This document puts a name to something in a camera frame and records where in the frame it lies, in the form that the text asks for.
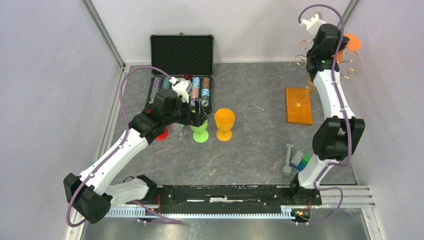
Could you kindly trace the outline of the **green plastic wine glass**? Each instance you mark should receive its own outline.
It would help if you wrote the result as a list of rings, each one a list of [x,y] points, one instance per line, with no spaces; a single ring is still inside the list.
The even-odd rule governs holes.
[[[208,121],[205,120],[199,127],[190,125],[190,129],[193,131],[193,139],[197,143],[204,143],[209,138],[209,132],[207,131]]]

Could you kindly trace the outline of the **yellow plastic wine glass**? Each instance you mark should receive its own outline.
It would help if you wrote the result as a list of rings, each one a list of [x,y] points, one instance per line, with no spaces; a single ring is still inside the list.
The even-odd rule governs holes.
[[[214,119],[217,127],[216,137],[222,142],[229,141],[232,138],[232,128],[236,120],[233,111],[221,108],[216,111]]]

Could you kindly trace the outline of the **red plastic wine glass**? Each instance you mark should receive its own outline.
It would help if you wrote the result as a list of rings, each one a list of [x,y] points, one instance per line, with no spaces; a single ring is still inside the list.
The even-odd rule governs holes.
[[[168,137],[168,135],[169,135],[169,131],[168,131],[168,129],[167,129],[167,128],[165,128],[165,129],[164,129],[164,132],[163,132],[161,135],[157,136],[157,137],[155,138],[155,140],[156,140],[156,141],[163,141],[163,140],[165,140],[165,139]]]

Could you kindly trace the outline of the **orange plastic wine glass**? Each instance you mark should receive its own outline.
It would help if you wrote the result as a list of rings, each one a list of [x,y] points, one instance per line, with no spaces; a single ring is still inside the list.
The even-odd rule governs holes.
[[[346,62],[353,62],[357,58],[359,58],[358,51],[362,47],[361,41],[359,38],[353,34],[346,33],[343,36],[342,40],[342,46],[340,47],[340,50],[337,53],[336,61],[338,64],[340,63],[346,63]],[[343,60],[344,56],[350,56],[355,57],[355,59],[350,60]]]

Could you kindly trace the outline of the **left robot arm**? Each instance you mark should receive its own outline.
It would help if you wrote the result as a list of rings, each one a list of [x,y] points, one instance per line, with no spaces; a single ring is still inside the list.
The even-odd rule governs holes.
[[[78,227],[88,221],[95,224],[108,211],[134,200],[153,203],[157,190],[140,178],[111,185],[116,175],[130,160],[162,135],[167,126],[180,124],[201,126],[207,120],[200,98],[191,100],[182,90],[161,89],[142,112],[126,122],[125,131],[118,141],[95,163],[80,174],[69,173],[63,180],[68,208],[66,221]]]

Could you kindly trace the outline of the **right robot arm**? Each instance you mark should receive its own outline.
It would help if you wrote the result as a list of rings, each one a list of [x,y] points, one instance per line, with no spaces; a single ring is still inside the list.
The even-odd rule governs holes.
[[[295,204],[306,201],[333,166],[353,155],[366,126],[347,103],[338,65],[339,55],[345,49],[356,52],[360,42],[322,20],[303,19],[300,26],[313,36],[306,71],[319,94],[325,119],[312,138],[311,159],[290,183],[288,196]]]

